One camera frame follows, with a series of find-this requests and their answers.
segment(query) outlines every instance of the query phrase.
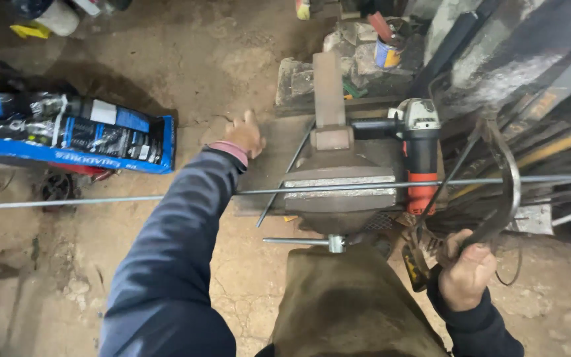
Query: orange angle grinder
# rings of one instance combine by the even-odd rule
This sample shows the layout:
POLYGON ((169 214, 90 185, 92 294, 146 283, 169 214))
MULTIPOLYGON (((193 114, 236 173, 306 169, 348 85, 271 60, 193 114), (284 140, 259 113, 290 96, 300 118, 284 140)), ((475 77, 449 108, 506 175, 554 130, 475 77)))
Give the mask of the orange angle grinder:
MULTIPOLYGON (((389 136, 402 140, 409 182, 437 181, 441 124, 432 100, 407 99, 389 109, 387 118, 357 119, 350 124, 357 140, 389 136)), ((407 212, 422 214, 436 190, 437 186, 409 187, 407 212)), ((428 214, 434 212, 432 207, 428 214)))

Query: navy blue sleeve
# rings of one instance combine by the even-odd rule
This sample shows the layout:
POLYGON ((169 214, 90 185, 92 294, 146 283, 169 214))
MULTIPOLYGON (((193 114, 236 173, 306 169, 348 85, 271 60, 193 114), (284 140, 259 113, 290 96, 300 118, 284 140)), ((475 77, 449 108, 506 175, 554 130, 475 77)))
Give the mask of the navy blue sleeve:
POLYGON ((235 355, 210 306, 210 260, 243 170, 232 155, 205 149, 180 171, 116 270, 100 356, 235 355))
POLYGON ((426 293, 453 340, 455 357, 523 357, 522 344, 506 330, 497 308, 490 301, 488 288, 481 302, 469 311, 453 312, 444 302, 438 285, 441 267, 434 269, 426 293))

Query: person's right hand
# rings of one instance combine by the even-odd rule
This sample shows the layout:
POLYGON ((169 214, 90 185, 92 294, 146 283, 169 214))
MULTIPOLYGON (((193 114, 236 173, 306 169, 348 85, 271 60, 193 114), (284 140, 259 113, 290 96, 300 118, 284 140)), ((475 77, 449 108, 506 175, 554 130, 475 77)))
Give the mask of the person's right hand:
POLYGON ((443 267, 440 273, 440 293, 448 308, 455 312, 477 307, 488 281, 497 269, 497 258, 488 245, 475 243, 457 256, 464 239, 473 232, 463 229, 447 237, 436 256, 443 267))
POLYGON ((247 110, 244 119, 234 118, 226 125, 224 140, 232 142, 246 152, 249 159, 254 159, 266 147, 266 138, 261 137, 259 125, 254 111, 247 110))

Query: concrete floor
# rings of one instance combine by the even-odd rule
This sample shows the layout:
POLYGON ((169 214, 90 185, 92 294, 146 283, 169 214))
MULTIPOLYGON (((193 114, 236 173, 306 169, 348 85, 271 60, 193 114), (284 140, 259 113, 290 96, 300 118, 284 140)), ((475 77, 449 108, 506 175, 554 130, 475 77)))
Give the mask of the concrete floor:
MULTIPOLYGON (((135 1, 126 13, 84 23, 75 38, 7 39, 0 58, 135 109, 173 113, 183 126, 180 164, 221 137, 221 116, 253 108, 261 120, 271 118, 279 61, 310 59, 326 29, 326 23, 298 21, 291 0, 135 1)), ((84 196, 162 194, 172 178, 123 172, 84 196)), ((23 175, 0 194, 0 201, 30 198, 23 175)), ((154 206, 90 205, 60 214, 1 210, 0 260, 23 271, 19 279, 0 281, 2 356, 94 355, 109 282, 154 206), (41 248, 36 270, 34 238, 41 248)), ((229 207, 211 263, 212 304, 233 331, 238 356, 254 356, 266 344, 285 288, 292 247, 261 239, 313 236, 281 217, 267 218, 260 229, 255 222, 235 217, 229 207)), ((491 282, 493 300, 529 356, 571 356, 571 246, 547 238, 523 244, 519 281, 510 288, 491 282)), ((500 261, 509 279, 516 249, 500 261)), ((408 283, 398 252, 390 264, 408 283)), ((416 299, 450 347, 425 295, 416 299)))

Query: tool box packaging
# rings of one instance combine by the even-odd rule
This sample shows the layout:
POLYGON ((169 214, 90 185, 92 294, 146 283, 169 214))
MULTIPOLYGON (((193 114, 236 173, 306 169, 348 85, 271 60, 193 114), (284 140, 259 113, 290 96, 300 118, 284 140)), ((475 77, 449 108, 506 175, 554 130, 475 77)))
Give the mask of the tool box packaging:
POLYGON ((170 174, 174 119, 88 97, 0 93, 0 155, 170 174))

